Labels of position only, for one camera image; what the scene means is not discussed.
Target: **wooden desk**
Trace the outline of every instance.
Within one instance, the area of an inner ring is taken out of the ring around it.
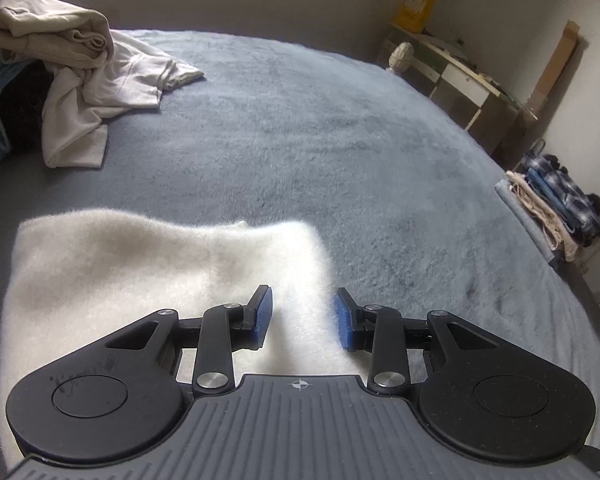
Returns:
[[[414,46],[414,59],[403,74],[404,79],[442,108],[491,155],[521,106],[427,38],[392,24],[378,64],[386,67],[395,47],[402,41],[410,42]]]

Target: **gray-blue bedspread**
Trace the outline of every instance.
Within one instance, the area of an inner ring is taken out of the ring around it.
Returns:
[[[0,306],[16,228],[33,216],[106,206],[185,224],[299,219],[359,303],[451,310],[580,376],[600,413],[586,313],[494,191],[503,172],[428,99],[376,66],[293,44],[132,34],[205,80],[166,94],[159,112],[110,121],[100,170],[50,170],[39,153],[0,163]]]

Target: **black and white plaid fabric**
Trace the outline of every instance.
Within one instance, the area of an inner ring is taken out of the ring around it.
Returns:
[[[600,217],[596,214],[589,197],[585,195],[578,184],[565,172],[556,170],[544,156],[532,156],[528,153],[520,163],[525,172],[536,170],[565,208],[580,224],[580,234],[583,240],[600,237]]]

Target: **gray ribbed panel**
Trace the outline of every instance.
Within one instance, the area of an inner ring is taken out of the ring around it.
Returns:
[[[533,468],[474,462],[440,445],[400,399],[353,376],[246,376],[197,400],[160,446],[128,462],[62,469],[27,460],[12,480],[587,480],[573,458]]]

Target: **yellow box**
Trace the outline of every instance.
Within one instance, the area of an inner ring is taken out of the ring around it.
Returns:
[[[404,5],[394,18],[400,27],[419,34],[431,15],[435,0],[405,0]]]

